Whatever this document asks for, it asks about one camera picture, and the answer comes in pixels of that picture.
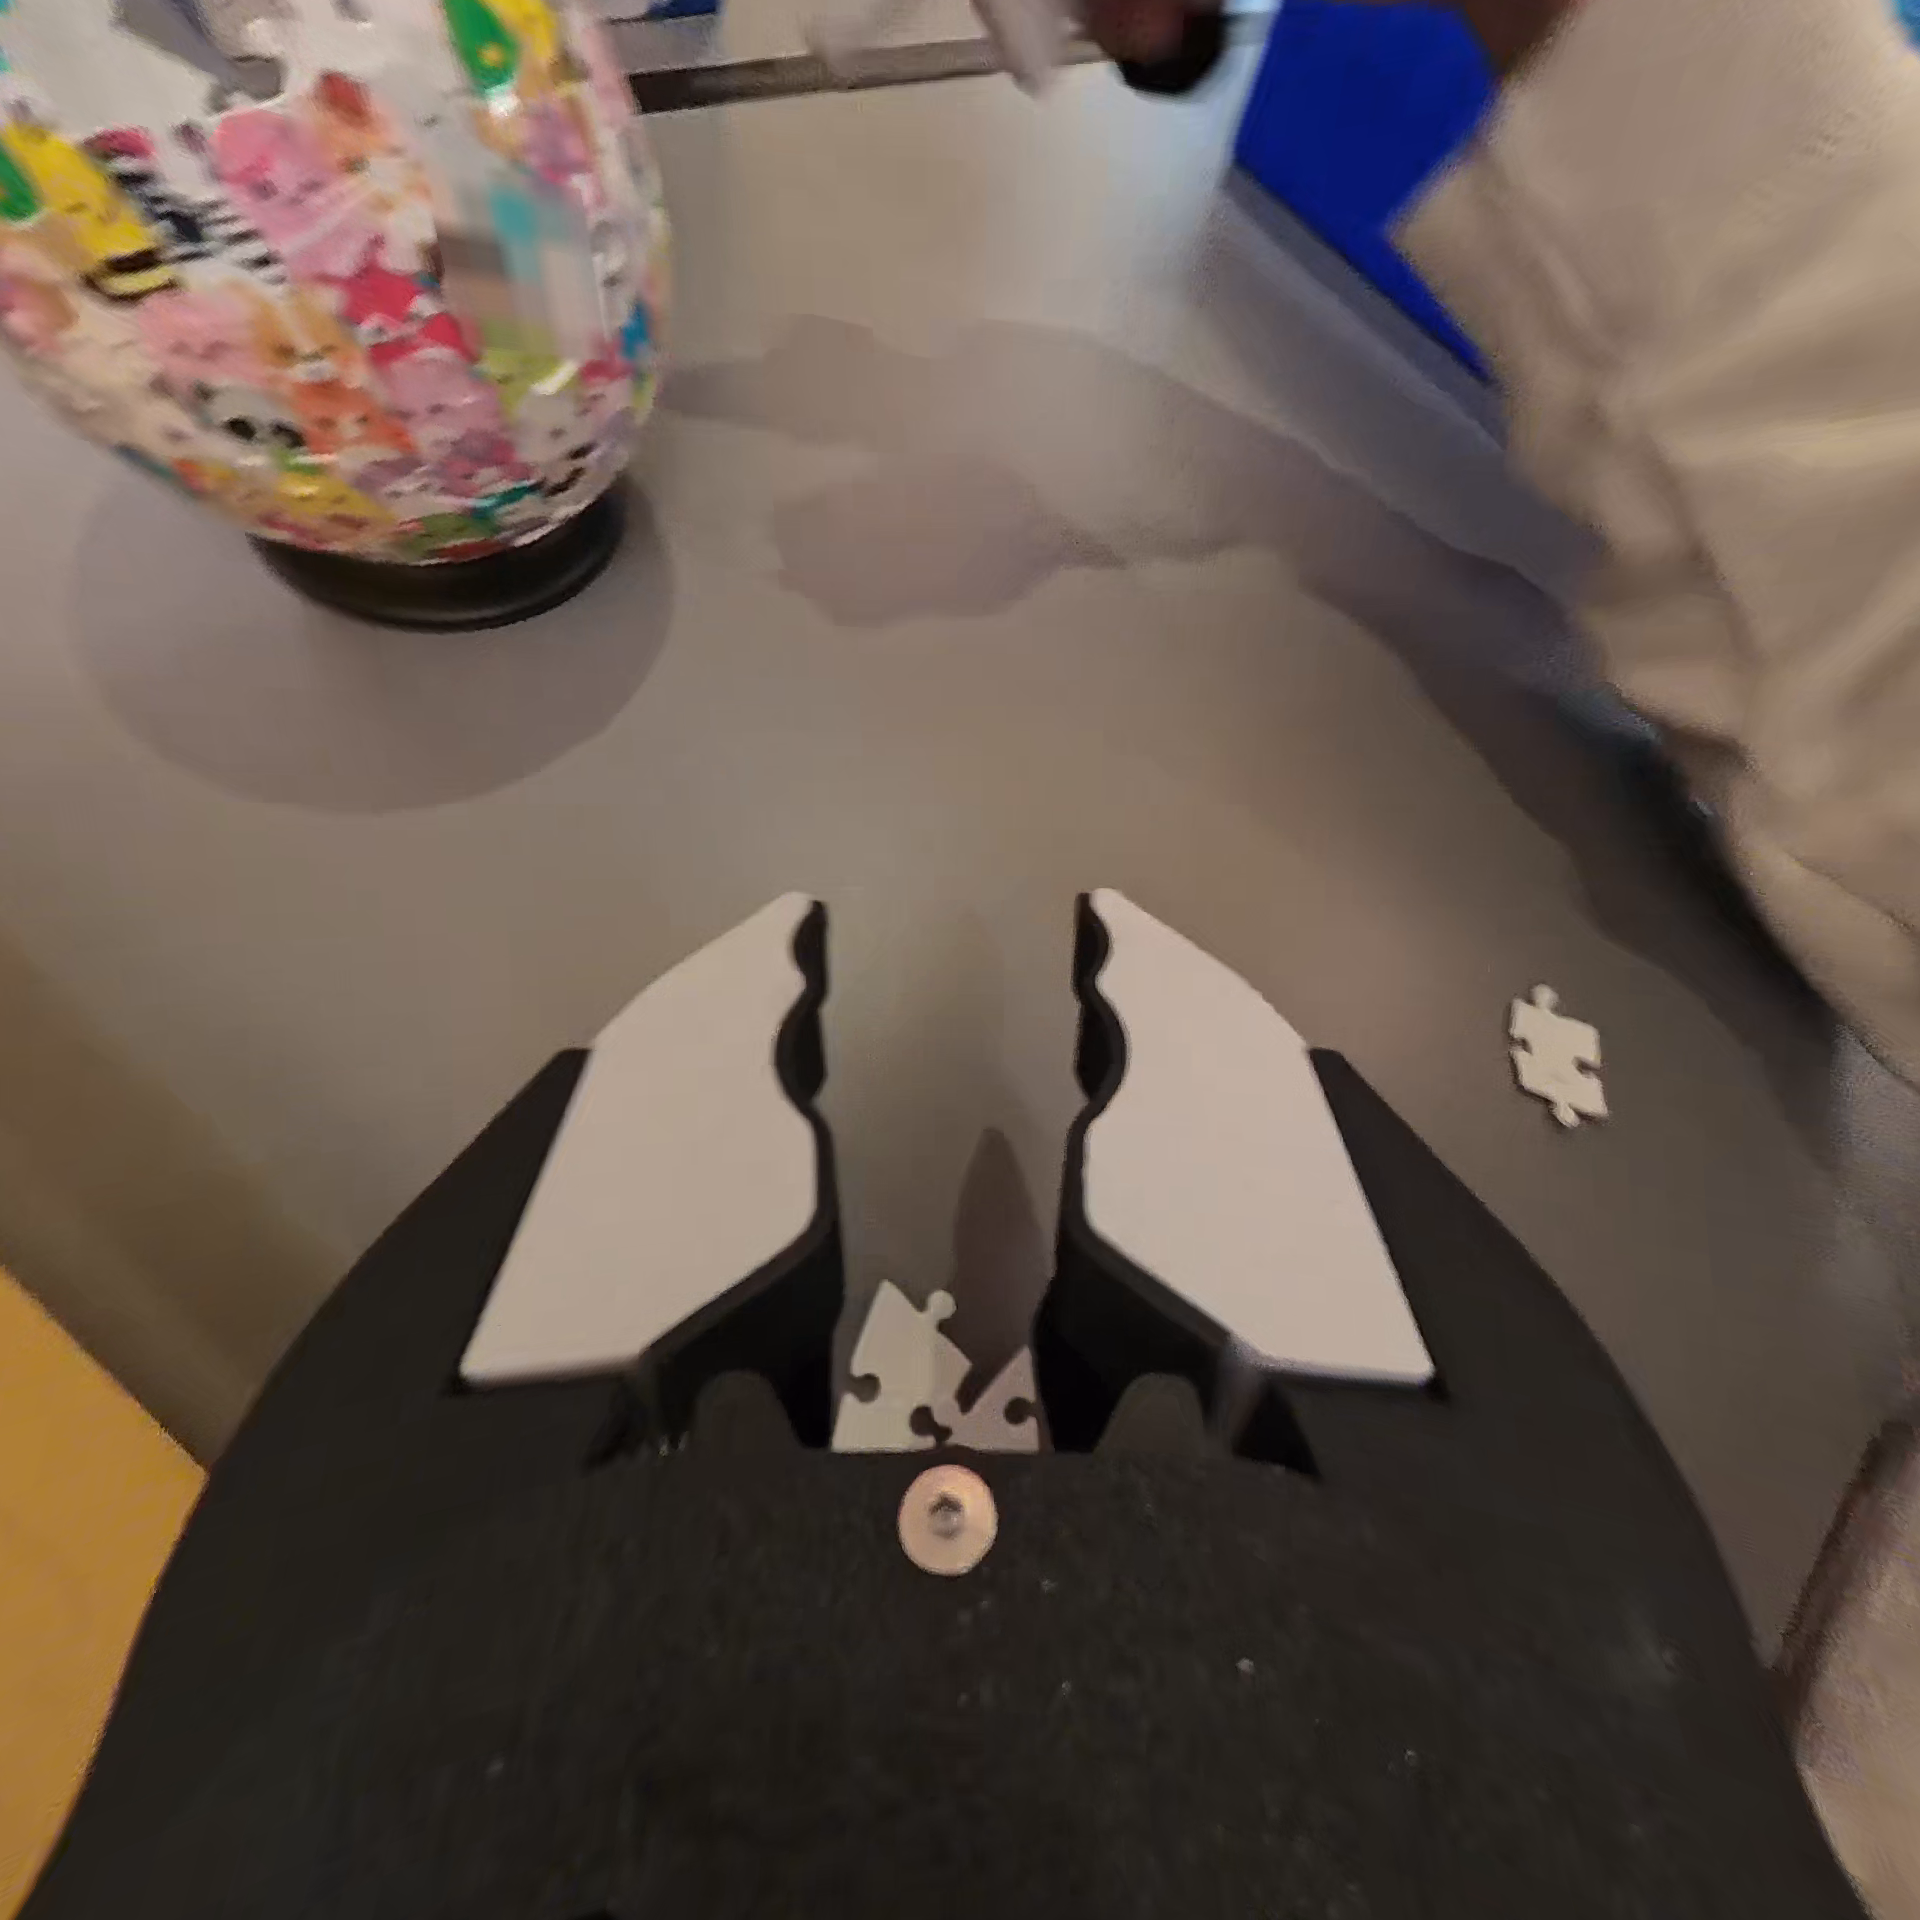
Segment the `colourful puzzle ball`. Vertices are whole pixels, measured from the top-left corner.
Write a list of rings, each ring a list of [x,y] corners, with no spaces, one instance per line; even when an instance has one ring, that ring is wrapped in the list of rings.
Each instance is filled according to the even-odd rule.
[[[535,547],[655,401],[666,200],[590,6],[3,6],[3,203],[4,369],[268,547]]]

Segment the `blue plastic bin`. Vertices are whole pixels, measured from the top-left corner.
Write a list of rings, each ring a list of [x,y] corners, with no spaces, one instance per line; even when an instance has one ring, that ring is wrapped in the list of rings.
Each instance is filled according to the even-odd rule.
[[[1407,263],[1401,220],[1465,146],[1494,74],[1446,6],[1277,6],[1236,167],[1471,378],[1485,366]]]

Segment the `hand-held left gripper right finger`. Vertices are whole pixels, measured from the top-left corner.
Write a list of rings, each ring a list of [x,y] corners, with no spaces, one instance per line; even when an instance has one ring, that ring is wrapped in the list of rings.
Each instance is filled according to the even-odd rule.
[[[1146,1375],[1427,1390],[1435,1364],[1303,1033],[1115,890],[1076,898],[1074,1072],[1037,1353],[1091,1399]]]

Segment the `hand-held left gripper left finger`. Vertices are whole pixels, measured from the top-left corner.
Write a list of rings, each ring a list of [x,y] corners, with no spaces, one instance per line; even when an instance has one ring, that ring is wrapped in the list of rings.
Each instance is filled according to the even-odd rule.
[[[827,911],[785,894],[593,1038],[460,1360],[467,1387],[666,1360],[836,1211]]]

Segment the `person's right hand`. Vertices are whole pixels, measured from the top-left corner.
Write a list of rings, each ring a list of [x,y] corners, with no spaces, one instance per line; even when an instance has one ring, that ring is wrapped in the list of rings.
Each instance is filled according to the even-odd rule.
[[[1548,43],[1570,2],[1442,2],[1477,39],[1500,82],[1514,78]],[[1078,28],[1102,56],[1119,64],[1164,64],[1187,36],[1189,19],[1219,15],[1217,2],[1084,2]]]

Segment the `yellow plastic bin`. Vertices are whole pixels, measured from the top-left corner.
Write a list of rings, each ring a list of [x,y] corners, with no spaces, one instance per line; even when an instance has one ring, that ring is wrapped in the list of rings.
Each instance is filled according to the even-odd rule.
[[[3,1279],[3,1916],[19,1916],[204,1487],[100,1362]]]

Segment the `beige hoodie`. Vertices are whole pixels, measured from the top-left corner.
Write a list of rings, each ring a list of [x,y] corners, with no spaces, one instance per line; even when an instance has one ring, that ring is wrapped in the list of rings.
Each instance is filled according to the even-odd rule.
[[[1773,1664],[1794,1764],[1876,1919],[1917,1916],[1917,1426],[1885,1424]]]

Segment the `person's right forearm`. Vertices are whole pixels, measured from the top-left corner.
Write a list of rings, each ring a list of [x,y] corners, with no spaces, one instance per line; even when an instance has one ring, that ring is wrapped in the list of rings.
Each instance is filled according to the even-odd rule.
[[[1398,238],[1587,529],[1582,624],[1761,922],[1917,1071],[1917,60],[1876,2],[1461,6]]]

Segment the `black ball stand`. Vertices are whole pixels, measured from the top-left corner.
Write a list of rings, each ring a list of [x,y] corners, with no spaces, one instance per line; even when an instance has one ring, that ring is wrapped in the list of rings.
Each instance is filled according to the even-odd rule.
[[[634,489],[612,483],[527,544],[463,560],[361,560],[250,538],[255,560],[309,606],[393,633],[492,633],[575,602],[619,555]]]

